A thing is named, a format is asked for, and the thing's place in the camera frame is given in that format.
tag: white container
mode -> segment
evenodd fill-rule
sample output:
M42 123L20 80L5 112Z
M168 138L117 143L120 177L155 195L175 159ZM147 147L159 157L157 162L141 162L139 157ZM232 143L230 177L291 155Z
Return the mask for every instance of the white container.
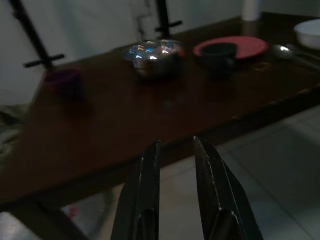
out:
M257 21L260 18L261 0L244 0L242 5L242 20Z
M303 46L320 50L320 19L299 23L294 31Z

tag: black metal stand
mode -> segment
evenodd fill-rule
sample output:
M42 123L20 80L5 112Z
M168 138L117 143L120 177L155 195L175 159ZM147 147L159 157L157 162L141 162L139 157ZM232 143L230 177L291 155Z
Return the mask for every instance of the black metal stand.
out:
M28 36L29 40L31 41L38 57L40 60L27 62L23 64L25 68L30 68L37 66L39 64L44 65L44 67L49 70L53 67L52 62L54 60L62 59L65 57L64 54L58 54L54 56L49 56L43 43L40 40L39 35L36 32L35 27L33 26L21 0L9 0L11 7L13 8L13 16L18 19L25 31L26 35Z
M161 32L162 38L170 36L170 28L182 24L182 21L169 23L168 10L166 0L155 0L160 27L155 28L156 32Z

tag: table surface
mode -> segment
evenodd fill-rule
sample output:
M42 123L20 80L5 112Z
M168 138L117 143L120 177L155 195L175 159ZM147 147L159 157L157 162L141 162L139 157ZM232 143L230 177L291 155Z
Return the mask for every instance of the table surface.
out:
M294 26L309 19L265 13L257 36L270 45L295 43ZM139 82L122 49L64 66L81 69L86 100L63 102L39 88L13 158L0 174L0 204L124 164L157 138L172 143L318 84L316 72L268 53L239 62L229 81L208 79L192 47L244 29L237 18L175 35L188 52L183 74L162 83ZM269 68L256 70L260 62Z

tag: white bowl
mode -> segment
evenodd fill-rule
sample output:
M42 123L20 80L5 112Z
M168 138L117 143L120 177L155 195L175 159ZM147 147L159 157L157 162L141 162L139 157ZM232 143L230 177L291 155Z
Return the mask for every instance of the white bowl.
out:
M294 31L303 46L320 50L320 19L299 23Z

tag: table leg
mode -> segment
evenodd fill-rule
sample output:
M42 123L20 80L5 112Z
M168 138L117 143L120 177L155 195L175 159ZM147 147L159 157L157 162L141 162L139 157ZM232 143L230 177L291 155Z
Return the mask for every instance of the table leg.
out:
M88 240L60 209L28 203L16 206L10 213L42 240Z

